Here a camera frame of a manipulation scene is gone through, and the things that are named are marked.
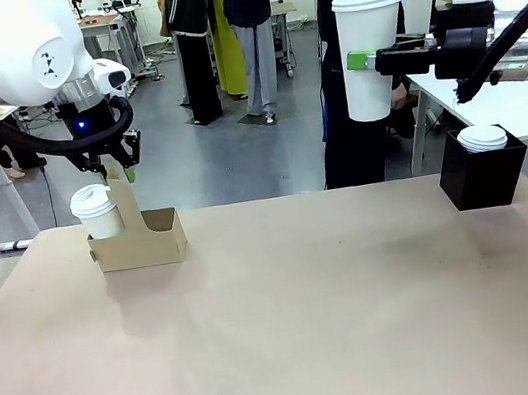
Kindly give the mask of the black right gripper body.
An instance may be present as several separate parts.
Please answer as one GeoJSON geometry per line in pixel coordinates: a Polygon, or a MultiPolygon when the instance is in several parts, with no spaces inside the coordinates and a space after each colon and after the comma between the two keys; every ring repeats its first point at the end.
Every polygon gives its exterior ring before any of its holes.
{"type": "Polygon", "coordinates": [[[488,27],[456,28],[437,39],[435,77],[466,79],[476,70],[487,51],[488,27]]]}

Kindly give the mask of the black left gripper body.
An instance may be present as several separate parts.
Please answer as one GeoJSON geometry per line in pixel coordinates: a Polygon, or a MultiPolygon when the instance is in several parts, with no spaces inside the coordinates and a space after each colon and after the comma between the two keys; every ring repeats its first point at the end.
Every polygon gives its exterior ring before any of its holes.
{"type": "Polygon", "coordinates": [[[103,155],[110,155],[121,166],[140,161],[140,132],[130,130],[134,111],[126,97],[104,97],[81,112],[73,104],[62,104],[58,115],[74,140],[99,138],[98,144],[87,146],[83,153],[67,156],[79,171],[104,169],[103,155]]]}

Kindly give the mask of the person's left hand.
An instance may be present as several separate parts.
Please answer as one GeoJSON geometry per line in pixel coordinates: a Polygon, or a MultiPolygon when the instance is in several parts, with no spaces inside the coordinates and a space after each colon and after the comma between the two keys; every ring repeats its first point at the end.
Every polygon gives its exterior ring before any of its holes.
{"type": "Polygon", "coordinates": [[[393,88],[392,94],[391,94],[391,110],[401,110],[407,102],[408,97],[408,90],[410,89],[410,82],[409,80],[401,79],[396,84],[396,87],[393,88]]]}

